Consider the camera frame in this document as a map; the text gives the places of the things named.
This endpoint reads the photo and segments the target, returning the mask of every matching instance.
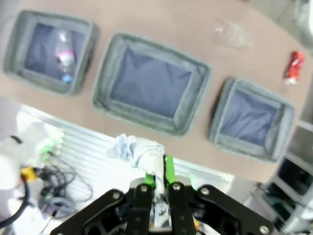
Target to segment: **black cable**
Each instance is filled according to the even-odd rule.
[[[21,175],[21,178],[22,178],[22,181],[24,183],[24,188],[25,188],[25,196],[23,198],[23,202],[22,202],[20,208],[17,210],[17,212],[15,212],[14,215],[12,215],[11,217],[0,222],[0,229],[9,226],[15,220],[17,220],[21,216],[21,214],[24,212],[26,207],[28,206],[28,201],[29,201],[29,196],[30,196],[29,187],[28,187],[28,183],[26,181],[26,178],[23,175]]]
[[[44,182],[44,187],[41,191],[42,196],[47,196],[51,193],[54,197],[66,198],[66,187],[72,183],[76,175],[72,172],[64,172],[57,166],[51,164],[52,167],[45,166],[44,168],[35,168],[35,173]]]
[[[14,139],[18,144],[22,144],[23,141],[21,140],[20,137],[17,137],[17,136],[10,136],[12,139]]]
[[[276,200],[279,200],[279,201],[281,201],[282,203],[285,203],[285,204],[288,205],[288,206],[291,206],[290,203],[292,203],[292,204],[301,206],[301,207],[303,207],[304,209],[313,210],[313,207],[309,207],[308,205],[303,204],[303,203],[301,203],[301,202],[294,201],[294,200],[292,200],[292,199],[286,200],[286,199],[282,199],[282,198],[280,198],[280,197],[278,197],[278,196],[276,196],[276,195],[274,195],[274,194],[269,194],[269,190],[268,190],[268,189],[263,189],[263,188],[261,188],[260,185],[257,185],[257,187],[258,187],[261,191],[263,191],[264,193],[266,193],[266,196],[267,196],[267,197],[275,198]]]
[[[47,229],[49,223],[50,223],[52,220],[54,220],[54,219],[62,219],[62,218],[65,218],[65,217],[70,216],[71,214],[67,214],[67,215],[62,215],[62,216],[59,216],[59,217],[52,217],[52,218],[50,218],[50,219],[48,220],[47,224],[45,225],[45,227],[41,230],[41,232],[40,232],[38,235],[44,234],[44,231]]]
[[[80,180],[88,187],[88,189],[90,190],[90,196],[84,200],[80,200],[80,201],[76,201],[76,202],[87,202],[89,201],[92,197],[93,197],[93,188],[92,186],[90,186],[85,180],[84,178],[77,173],[77,171],[75,170],[74,167],[72,167],[69,163],[67,163],[66,161],[64,161],[62,158],[60,158],[59,156],[56,156],[53,152],[48,151],[48,154],[52,157],[57,158],[59,161],[61,161],[62,163],[64,163],[65,165],[67,165],[69,168],[71,168],[71,170],[73,171],[73,173],[80,178]]]

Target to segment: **plastic bottle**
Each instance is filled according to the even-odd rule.
[[[72,32],[59,29],[56,43],[55,56],[59,62],[62,75],[62,81],[70,83],[74,80],[75,72],[75,54],[73,50]]]

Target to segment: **white cloth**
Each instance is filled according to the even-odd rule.
[[[112,149],[107,151],[110,158],[119,158],[128,162],[133,168],[146,171],[148,174],[155,175],[156,189],[154,201],[163,199],[165,194],[164,187],[164,146],[145,138],[126,136],[122,134],[115,139]]]

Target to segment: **white metal grate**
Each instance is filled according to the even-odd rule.
[[[105,152],[113,144],[113,137],[66,122],[44,112],[22,107],[22,112],[30,114],[64,131],[64,138],[60,148],[60,156],[69,163],[93,187],[94,195],[91,201],[100,197],[106,191],[117,188],[127,192],[130,181],[144,177],[145,173],[131,168],[127,163],[110,159]],[[220,190],[227,192],[234,176],[211,170],[186,161],[174,159],[175,173],[192,177],[193,186],[212,184]],[[68,193],[74,198],[87,198],[88,188],[76,179],[68,186]]]

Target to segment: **clear plastic bag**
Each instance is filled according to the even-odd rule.
[[[252,36],[247,30],[236,23],[222,20],[216,23],[213,43],[237,49],[253,46]]]

